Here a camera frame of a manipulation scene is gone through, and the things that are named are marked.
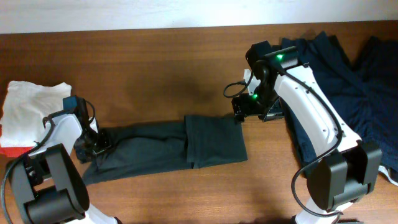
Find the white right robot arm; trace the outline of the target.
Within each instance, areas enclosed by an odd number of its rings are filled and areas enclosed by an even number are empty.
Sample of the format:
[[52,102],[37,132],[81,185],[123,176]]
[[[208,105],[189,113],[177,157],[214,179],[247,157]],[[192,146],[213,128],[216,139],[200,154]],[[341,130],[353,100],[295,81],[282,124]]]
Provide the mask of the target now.
[[263,121],[280,119],[279,101],[294,112],[315,150],[316,157],[299,169],[291,181],[306,170],[307,203],[293,223],[338,223],[343,211],[370,194],[376,184],[382,151],[373,142],[363,143],[334,109],[319,87],[309,64],[299,58],[296,47],[280,48],[267,41],[253,44],[245,58],[251,72],[240,82],[243,89],[231,95],[234,118],[249,116]]

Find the black Nike t-shirt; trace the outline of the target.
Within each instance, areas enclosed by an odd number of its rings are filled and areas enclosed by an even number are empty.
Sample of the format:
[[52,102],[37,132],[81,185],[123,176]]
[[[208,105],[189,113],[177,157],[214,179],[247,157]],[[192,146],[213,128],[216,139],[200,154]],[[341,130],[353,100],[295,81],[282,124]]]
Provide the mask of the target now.
[[186,115],[182,121],[107,128],[111,149],[83,174],[86,185],[248,159],[240,123],[232,117]]

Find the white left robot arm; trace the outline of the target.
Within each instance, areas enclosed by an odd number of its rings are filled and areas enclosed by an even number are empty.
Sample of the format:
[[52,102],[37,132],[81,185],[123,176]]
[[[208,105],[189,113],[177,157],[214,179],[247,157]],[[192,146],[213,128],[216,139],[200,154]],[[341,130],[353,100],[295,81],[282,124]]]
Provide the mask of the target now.
[[1,206],[11,223],[6,205],[10,185],[24,223],[118,224],[91,204],[86,185],[70,154],[82,162],[108,152],[112,145],[106,132],[88,114],[91,103],[78,96],[63,99],[63,108],[43,118],[44,135],[29,151],[8,163],[1,182]]

